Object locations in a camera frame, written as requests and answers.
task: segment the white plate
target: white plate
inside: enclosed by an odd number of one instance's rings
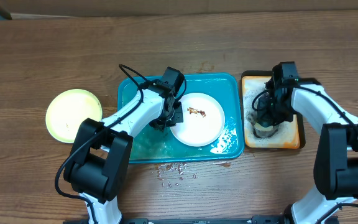
[[[45,122],[52,137],[64,143],[73,143],[80,124],[86,118],[100,121],[100,102],[91,92],[74,89],[67,90],[53,99]]]
[[[171,127],[172,134],[183,144],[200,147],[215,141],[224,127],[222,106],[212,97],[204,93],[190,93],[181,99],[183,122]],[[204,111],[190,114],[188,108]]]

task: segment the black cable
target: black cable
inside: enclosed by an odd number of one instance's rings
[[[91,209],[91,216],[92,216],[92,219],[93,219],[93,222],[95,224],[98,224],[98,221],[96,220],[96,217],[95,217],[95,212],[94,212],[94,208],[93,208],[93,203],[91,202],[91,200],[89,200],[88,198],[86,197],[82,197],[82,196],[79,196],[79,195],[72,195],[72,194],[68,194],[68,193],[65,193],[63,192],[62,190],[60,190],[60,187],[59,187],[59,178],[60,178],[60,175],[62,174],[63,172],[63,169],[65,168],[65,166],[67,165],[67,163],[73,159],[73,157],[75,156],[75,154],[77,154],[81,149],[83,149],[86,145],[88,145],[89,143],[91,143],[92,141],[94,141],[97,137],[99,137],[101,134],[103,134],[105,131],[109,130],[110,128],[112,128],[113,126],[117,125],[118,123],[120,123],[123,119],[125,119],[126,117],[128,117],[132,112],[134,112],[139,106],[140,104],[143,103],[143,91],[142,89],[140,88],[139,84],[136,82],[136,80],[130,75],[127,73],[127,71],[124,70],[124,68],[134,72],[135,74],[137,74],[138,76],[142,77],[144,80],[146,80],[147,82],[149,82],[148,79],[146,79],[144,76],[142,76],[139,72],[129,68],[128,66],[125,66],[125,65],[122,65],[122,64],[119,64],[118,67],[135,83],[136,87],[138,88],[138,90],[140,91],[140,100],[137,102],[137,104],[132,108],[130,109],[128,112],[126,112],[124,115],[122,115],[120,118],[118,118],[117,120],[115,120],[115,122],[111,123],[110,125],[106,126],[104,129],[102,129],[100,132],[96,133],[94,136],[92,136],[91,138],[89,138],[82,146],[80,146],[75,152],[73,152],[69,157],[67,157],[67,159],[62,163],[62,165],[59,167],[59,170],[57,171],[56,173],[56,176],[55,176],[55,189],[57,191],[58,194],[60,194],[61,196],[64,196],[64,197],[68,197],[68,198],[73,198],[73,199],[80,199],[80,200],[83,200],[87,203],[87,207],[90,207]]]
[[[325,101],[327,101],[333,108],[334,110],[346,121],[348,122],[352,128],[354,129],[354,131],[357,133],[358,135],[358,127],[345,115],[345,112],[342,112],[337,106],[336,104],[330,99],[328,98],[327,96],[323,95],[320,91],[314,91],[312,89],[309,89],[309,88],[305,88],[303,86],[299,86],[299,85],[296,85],[296,86],[280,86],[278,88],[298,88],[298,89],[301,89],[301,90],[306,90],[306,91],[309,91],[311,93],[314,93],[320,97],[322,97]],[[254,103],[255,101],[260,97],[262,96],[266,91],[268,90],[264,90],[262,93],[259,93],[253,100],[252,102],[252,109],[254,110],[257,110],[256,108],[254,108]],[[337,209],[339,208],[342,208],[343,206],[348,206],[348,207],[356,207],[358,208],[358,204],[356,203],[337,203],[335,206],[333,206],[332,209],[330,209],[328,212],[326,212],[321,218],[319,218],[316,222],[316,224],[320,224],[323,220],[325,220],[326,218],[330,217]]]
[[[186,79],[185,79],[185,89],[183,90],[183,92],[181,93],[181,95],[175,99],[175,102],[179,102],[179,100],[183,97],[183,95],[185,94],[186,92],[186,88],[187,88],[187,82],[186,82]]]
[[[255,111],[258,111],[258,110],[263,110],[268,106],[267,105],[264,108],[255,108],[255,102],[259,99],[259,97],[261,97],[263,94],[267,93],[268,91],[269,90],[264,90],[264,91],[260,92],[257,96],[255,96],[254,100],[252,100],[252,105],[251,105],[252,109],[254,109]]]

